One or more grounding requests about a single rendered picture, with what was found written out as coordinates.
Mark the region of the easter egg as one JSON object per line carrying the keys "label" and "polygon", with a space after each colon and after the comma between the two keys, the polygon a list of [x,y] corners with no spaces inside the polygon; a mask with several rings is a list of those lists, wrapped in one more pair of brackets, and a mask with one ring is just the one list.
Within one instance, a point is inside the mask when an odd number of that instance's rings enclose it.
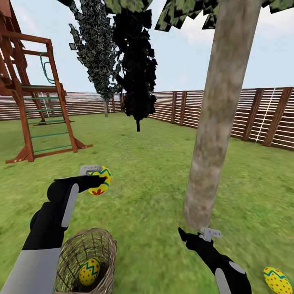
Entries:
{"label": "easter egg", "polygon": [[277,294],[292,294],[293,289],[289,280],[274,267],[266,267],[263,271],[267,285]]}
{"label": "easter egg", "polygon": [[90,287],[90,284],[94,286],[94,282],[100,275],[100,265],[101,258],[93,257],[86,260],[84,263],[80,264],[79,269],[79,283],[80,286]]}
{"label": "easter egg", "polygon": [[110,185],[111,182],[111,172],[105,166],[102,167],[103,170],[100,172],[89,172],[90,176],[97,175],[100,177],[105,177],[106,181],[101,184],[98,188],[89,188],[88,191],[93,195],[101,195],[104,193]]}

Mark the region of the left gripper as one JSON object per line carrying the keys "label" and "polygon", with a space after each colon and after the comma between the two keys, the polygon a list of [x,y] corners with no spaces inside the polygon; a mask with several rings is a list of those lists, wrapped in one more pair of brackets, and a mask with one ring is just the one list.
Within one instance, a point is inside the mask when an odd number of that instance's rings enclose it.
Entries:
{"label": "left gripper", "polygon": [[97,175],[93,176],[80,176],[77,178],[83,179],[85,183],[85,188],[83,190],[88,190],[89,188],[98,188],[101,184],[103,184],[106,181],[105,177],[100,177]]}

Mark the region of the wicker basket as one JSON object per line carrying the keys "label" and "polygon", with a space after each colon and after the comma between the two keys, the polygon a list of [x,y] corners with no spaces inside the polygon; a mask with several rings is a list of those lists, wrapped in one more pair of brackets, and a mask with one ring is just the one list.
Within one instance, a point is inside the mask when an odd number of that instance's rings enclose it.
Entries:
{"label": "wicker basket", "polygon": [[[84,236],[88,235],[90,236],[85,239]],[[90,245],[92,248],[88,251]],[[78,273],[82,258],[78,257],[81,254],[86,260],[101,254],[101,275],[94,282],[94,286],[90,284],[88,288],[79,284]],[[112,294],[116,257],[117,240],[113,239],[108,230],[94,227],[77,232],[61,247],[53,294]],[[73,266],[77,269],[76,272]]]}

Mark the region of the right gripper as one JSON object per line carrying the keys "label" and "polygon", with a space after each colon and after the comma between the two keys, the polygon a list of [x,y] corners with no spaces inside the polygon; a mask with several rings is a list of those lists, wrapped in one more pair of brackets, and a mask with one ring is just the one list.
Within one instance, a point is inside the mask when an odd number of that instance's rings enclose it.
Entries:
{"label": "right gripper", "polygon": [[180,227],[178,228],[179,234],[184,242],[186,242],[187,249],[195,250],[202,260],[205,262],[205,255],[210,249],[214,249],[214,241],[205,241],[199,235],[185,233]]}

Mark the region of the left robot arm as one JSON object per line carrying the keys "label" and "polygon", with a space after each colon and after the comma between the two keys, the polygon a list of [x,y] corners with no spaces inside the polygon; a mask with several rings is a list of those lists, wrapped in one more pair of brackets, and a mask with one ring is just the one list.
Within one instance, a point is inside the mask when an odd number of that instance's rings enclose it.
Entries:
{"label": "left robot arm", "polygon": [[55,179],[42,209],[30,222],[30,233],[0,294],[53,294],[59,255],[78,193],[98,188],[105,177],[100,165],[81,166],[79,176]]}

